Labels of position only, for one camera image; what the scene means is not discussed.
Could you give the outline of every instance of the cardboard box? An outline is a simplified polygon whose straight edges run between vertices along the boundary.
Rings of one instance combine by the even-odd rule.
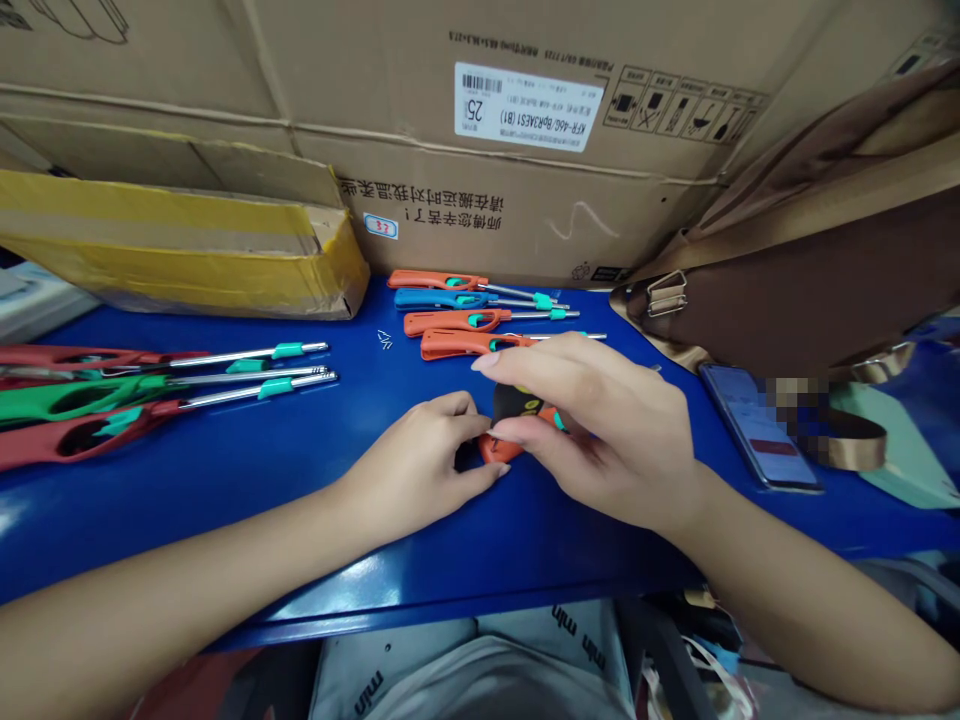
[[[336,169],[378,270],[590,284],[643,262],[798,124],[956,56],[946,12],[938,0],[0,0],[0,111],[289,145]]]
[[[37,119],[83,178],[0,170],[0,245],[125,310],[345,320],[369,268],[329,168],[223,142]]]

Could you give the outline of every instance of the tan strap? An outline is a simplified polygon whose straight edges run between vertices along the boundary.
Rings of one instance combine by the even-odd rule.
[[[829,378],[833,382],[861,382],[867,385],[885,383],[907,369],[916,347],[916,343],[902,342],[882,352],[872,353],[859,362],[831,368]]]
[[[960,185],[960,132],[833,182],[683,245],[636,270],[628,283],[731,260],[845,225]]]
[[[883,467],[887,455],[887,431],[881,425],[859,415],[834,410],[827,412],[827,423],[843,437],[796,433],[797,444],[821,465],[872,472]]]
[[[677,365],[686,368],[692,373],[697,372],[697,368],[705,362],[713,362],[710,353],[699,345],[683,345],[673,343],[669,340],[663,340],[656,335],[651,335],[643,326],[634,322],[633,318],[627,313],[627,299],[630,294],[629,285],[620,285],[610,291],[610,307],[613,311],[633,325],[634,329],[643,335],[647,341],[659,350],[667,359],[673,360]]]

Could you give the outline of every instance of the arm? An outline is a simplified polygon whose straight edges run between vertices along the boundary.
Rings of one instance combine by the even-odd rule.
[[[0,608],[4,718],[109,717],[270,602],[449,515],[509,469],[453,469],[489,426],[467,393],[418,405],[323,490]]]
[[[573,333],[473,367],[562,408],[571,431],[509,418],[491,435],[522,444],[575,500],[680,548],[795,677],[864,708],[960,705],[960,655],[852,565],[696,462],[683,393],[657,373]]]

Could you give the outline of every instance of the brown bag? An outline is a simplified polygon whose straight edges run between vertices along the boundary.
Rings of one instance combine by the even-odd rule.
[[[691,371],[712,360],[763,378],[899,373],[903,335],[960,302],[960,62],[874,88],[780,142],[610,302]],[[822,387],[793,381],[780,404],[823,406]],[[847,437],[807,438],[818,460],[882,464],[882,428],[827,412]]]

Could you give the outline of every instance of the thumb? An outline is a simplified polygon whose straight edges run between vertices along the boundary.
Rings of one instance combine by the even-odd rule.
[[[596,469],[569,435],[538,417],[514,417],[498,422],[490,434],[515,442],[533,455],[561,486],[572,487]]]
[[[454,475],[447,486],[453,495],[453,502],[456,503],[456,507],[460,507],[468,500],[485,493],[509,471],[510,466],[506,463],[490,463]]]

